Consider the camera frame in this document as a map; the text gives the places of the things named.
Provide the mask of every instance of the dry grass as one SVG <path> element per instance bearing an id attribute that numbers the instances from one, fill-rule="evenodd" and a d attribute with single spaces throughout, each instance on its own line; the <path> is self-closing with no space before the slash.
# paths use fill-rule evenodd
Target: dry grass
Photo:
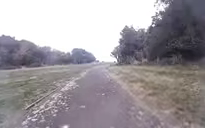
<path id="1" fill-rule="evenodd" d="M 24 114 L 23 108 L 92 67 L 50 66 L 0 70 L 0 128 L 13 127 Z"/>
<path id="2" fill-rule="evenodd" d="M 140 105 L 205 127 L 205 69 L 181 66 L 111 66 L 109 71 Z"/>

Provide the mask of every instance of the overcast sky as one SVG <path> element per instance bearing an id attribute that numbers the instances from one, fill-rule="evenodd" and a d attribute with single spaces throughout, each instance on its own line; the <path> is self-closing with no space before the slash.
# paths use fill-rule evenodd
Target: overcast sky
<path id="1" fill-rule="evenodd" d="M 155 0 L 0 0 L 0 34 L 110 61 L 125 25 L 147 28 Z"/>

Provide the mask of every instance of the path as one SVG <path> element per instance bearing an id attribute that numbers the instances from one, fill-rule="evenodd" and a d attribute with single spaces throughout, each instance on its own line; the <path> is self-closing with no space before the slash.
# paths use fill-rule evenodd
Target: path
<path id="1" fill-rule="evenodd" d="M 161 128 L 159 120 L 134 106 L 103 67 L 94 68 L 33 108 L 23 128 Z"/>

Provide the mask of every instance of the grass verge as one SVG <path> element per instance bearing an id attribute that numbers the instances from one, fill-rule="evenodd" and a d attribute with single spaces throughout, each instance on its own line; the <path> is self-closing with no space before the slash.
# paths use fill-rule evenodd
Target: grass verge
<path id="1" fill-rule="evenodd" d="M 24 108 L 92 64 L 0 70 L 0 128 L 14 127 Z"/>
<path id="2" fill-rule="evenodd" d="M 110 66 L 108 70 L 144 108 L 173 115 L 182 127 L 205 127 L 205 69 Z"/>

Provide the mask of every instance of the foliage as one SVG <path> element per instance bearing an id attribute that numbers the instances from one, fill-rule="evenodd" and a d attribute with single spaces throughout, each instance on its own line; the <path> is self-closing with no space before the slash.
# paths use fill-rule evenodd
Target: foliage
<path id="1" fill-rule="evenodd" d="M 151 26 L 141 34 L 142 40 L 138 41 L 134 28 L 125 27 L 119 41 L 119 54 L 115 48 L 112 55 L 116 53 L 115 57 L 119 55 L 119 60 L 121 57 L 124 61 L 128 61 L 129 57 L 140 61 L 135 57 L 136 52 L 143 53 L 149 61 L 172 59 L 182 63 L 203 59 L 205 0 L 157 0 L 156 6 L 163 9 L 152 17 Z"/>
<path id="2" fill-rule="evenodd" d="M 125 26 L 121 32 L 119 46 L 111 53 L 118 63 L 132 63 L 133 60 L 141 61 L 143 56 L 143 43 L 145 30 L 136 30 L 133 27 Z"/>
<path id="3" fill-rule="evenodd" d="M 91 63 L 96 60 L 92 53 L 80 48 L 72 50 L 72 59 L 75 64 Z"/>
<path id="4" fill-rule="evenodd" d="M 27 40 L 16 40 L 14 37 L 2 35 L 0 36 L 0 68 L 69 64 L 76 63 L 76 58 L 81 60 L 79 63 L 90 63 L 95 60 L 93 54 L 81 50 L 84 52 L 71 55 L 50 47 L 39 47 Z"/>

